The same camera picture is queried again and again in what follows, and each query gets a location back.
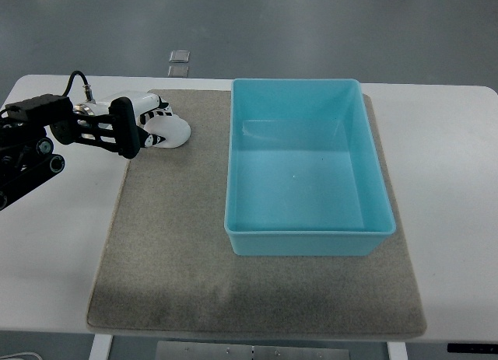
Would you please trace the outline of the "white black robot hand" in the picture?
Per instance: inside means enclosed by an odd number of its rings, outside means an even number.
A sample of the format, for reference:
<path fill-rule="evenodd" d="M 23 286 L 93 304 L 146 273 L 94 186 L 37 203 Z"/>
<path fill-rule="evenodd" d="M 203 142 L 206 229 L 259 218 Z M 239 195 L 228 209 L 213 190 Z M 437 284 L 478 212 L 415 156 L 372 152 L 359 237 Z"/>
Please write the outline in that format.
<path fill-rule="evenodd" d="M 90 109 L 95 114 L 102 114 L 104 111 L 107 111 L 113 100 L 121 97 L 128 98 L 132 102 L 133 111 L 137 117 L 139 141 L 143 148 L 152 147 L 167 140 L 162 135 L 157 135 L 145 130 L 145 125 L 150 119 L 154 117 L 173 116 L 170 104 L 163 101 L 161 97 L 155 93 L 122 91 L 100 100 L 90 101 Z"/>

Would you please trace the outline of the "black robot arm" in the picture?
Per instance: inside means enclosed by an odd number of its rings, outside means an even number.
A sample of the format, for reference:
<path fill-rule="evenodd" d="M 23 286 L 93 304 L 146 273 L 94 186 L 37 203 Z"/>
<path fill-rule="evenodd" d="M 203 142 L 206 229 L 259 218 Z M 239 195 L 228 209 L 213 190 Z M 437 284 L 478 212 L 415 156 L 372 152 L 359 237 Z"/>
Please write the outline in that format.
<path fill-rule="evenodd" d="M 68 95 L 71 73 L 61 95 L 44 94 L 5 105 L 1 111 L 1 207 L 7 208 L 65 168 L 54 143 L 78 143 L 132 159 L 153 137 L 137 125 L 130 96 L 118 96 L 103 113 L 80 111 Z"/>

